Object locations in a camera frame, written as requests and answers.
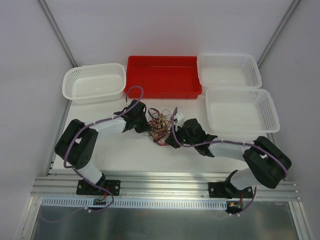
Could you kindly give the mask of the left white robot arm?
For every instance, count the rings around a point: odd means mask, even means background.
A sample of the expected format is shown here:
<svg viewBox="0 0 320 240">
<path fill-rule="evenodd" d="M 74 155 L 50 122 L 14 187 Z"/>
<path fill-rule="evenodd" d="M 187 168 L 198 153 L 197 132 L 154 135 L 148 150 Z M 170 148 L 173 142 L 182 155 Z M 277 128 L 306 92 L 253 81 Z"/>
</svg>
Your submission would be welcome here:
<svg viewBox="0 0 320 240">
<path fill-rule="evenodd" d="M 80 175 L 93 194 L 101 194 L 106 187 L 106 177 L 91 160 L 98 138 L 124 133 L 134 129 L 141 134 L 149 131 L 146 105 L 136 99 L 113 116 L 85 124 L 73 119 L 55 145 L 54 152 L 63 159 L 66 167 Z"/>
</svg>

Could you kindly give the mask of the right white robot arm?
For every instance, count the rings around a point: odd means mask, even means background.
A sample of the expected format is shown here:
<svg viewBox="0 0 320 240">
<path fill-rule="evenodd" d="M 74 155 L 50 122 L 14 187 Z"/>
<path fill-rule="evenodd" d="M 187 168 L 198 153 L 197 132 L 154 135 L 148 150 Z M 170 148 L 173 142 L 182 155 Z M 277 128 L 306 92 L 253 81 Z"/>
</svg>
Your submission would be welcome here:
<svg viewBox="0 0 320 240">
<path fill-rule="evenodd" d="M 264 136 L 253 142 L 218 139 L 206 133 L 195 118 L 181 126 L 172 125 L 165 143 L 175 149 L 194 148 L 205 157 L 225 157 L 247 164 L 243 170 L 232 171 L 223 182 L 209 185 L 210 194 L 218 198 L 238 198 L 245 189 L 258 184 L 275 189 L 292 166 L 292 161 Z"/>
</svg>

